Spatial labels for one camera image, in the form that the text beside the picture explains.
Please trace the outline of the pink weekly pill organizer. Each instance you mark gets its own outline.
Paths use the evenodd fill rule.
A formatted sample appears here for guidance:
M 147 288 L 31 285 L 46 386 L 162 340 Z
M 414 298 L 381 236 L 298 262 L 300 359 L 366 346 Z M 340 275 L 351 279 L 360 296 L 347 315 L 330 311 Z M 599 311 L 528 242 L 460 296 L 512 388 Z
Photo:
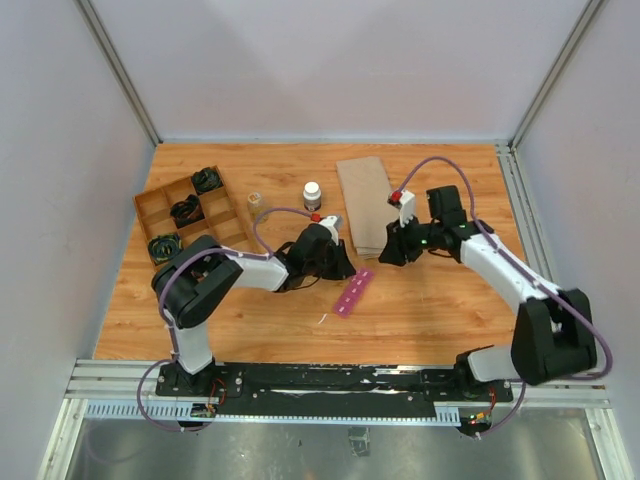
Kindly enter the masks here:
M 361 268 L 350 278 L 348 285 L 333 306 L 332 312 L 341 318 L 347 318 L 361 300 L 367 287 L 375 277 L 371 269 Z

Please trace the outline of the white capped pill bottle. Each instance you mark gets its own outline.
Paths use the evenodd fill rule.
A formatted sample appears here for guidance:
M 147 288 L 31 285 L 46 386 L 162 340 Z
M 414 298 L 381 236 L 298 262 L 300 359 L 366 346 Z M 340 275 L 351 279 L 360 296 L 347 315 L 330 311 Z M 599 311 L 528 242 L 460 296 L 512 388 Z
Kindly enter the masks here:
M 322 206 L 322 191 L 317 182 L 310 181 L 303 188 L 303 204 L 309 212 L 315 212 Z

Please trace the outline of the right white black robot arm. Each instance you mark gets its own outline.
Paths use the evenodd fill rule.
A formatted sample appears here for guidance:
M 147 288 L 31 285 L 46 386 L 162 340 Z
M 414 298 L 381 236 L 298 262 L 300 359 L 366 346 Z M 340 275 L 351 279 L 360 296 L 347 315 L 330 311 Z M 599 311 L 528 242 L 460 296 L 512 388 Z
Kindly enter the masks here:
M 422 223 L 415 215 L 413 193 L 389 195 L 398 218 L 386 227 L 380 262 L 402 267 L 425 251 L 445 252 L 478 274 L 516 316 L 510 345 L 480 347 L 459 356 L 460 369 L 452 377 L 455 392 L 474 400 L 491 381 L 539 385 L 595 367 L 597 348 L 586 294 L 561 289 L 514 256 L 491 227 L 466 213 L 456 186 L 431 189 L 427 197 L 431 220 Z

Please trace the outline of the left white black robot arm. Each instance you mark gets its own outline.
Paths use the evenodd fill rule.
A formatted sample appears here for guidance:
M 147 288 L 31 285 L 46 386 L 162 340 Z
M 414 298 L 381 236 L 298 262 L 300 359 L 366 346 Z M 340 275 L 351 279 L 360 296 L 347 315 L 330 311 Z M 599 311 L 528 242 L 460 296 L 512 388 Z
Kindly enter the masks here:
M 342 223 L 339 216 L 323 217 L 272 254 L 233 250 L 203 235 L 155 274 L 151 287 L 183 388 L 200 396 L 213 386 L 207 321 L 231 290 L 285 293 L 309 278 L 342 281 L 356 274 L 339 238 Z

